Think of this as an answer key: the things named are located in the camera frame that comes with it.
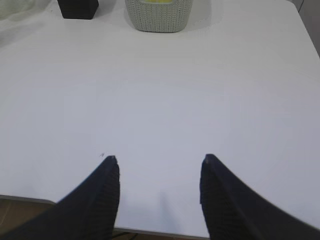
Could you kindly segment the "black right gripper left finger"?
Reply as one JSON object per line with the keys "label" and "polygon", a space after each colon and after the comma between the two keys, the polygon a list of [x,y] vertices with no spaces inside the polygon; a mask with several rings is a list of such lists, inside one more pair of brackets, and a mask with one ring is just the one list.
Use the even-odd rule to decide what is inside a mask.
{"label": "black right gripper left finger", "polygon": [[69,195],[2,236],[4,240],[110,240],[120,202],[115,156],[101,164]]}

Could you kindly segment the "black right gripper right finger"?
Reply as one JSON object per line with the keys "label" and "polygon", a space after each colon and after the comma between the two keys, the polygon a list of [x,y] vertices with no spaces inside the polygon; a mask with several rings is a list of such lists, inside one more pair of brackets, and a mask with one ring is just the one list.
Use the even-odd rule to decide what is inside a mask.
{"label": "black right gripper right finger", "polygon": [[276,207],[214,154],[200,174],[200,204],[212,240],[318,240],[320,231]]}

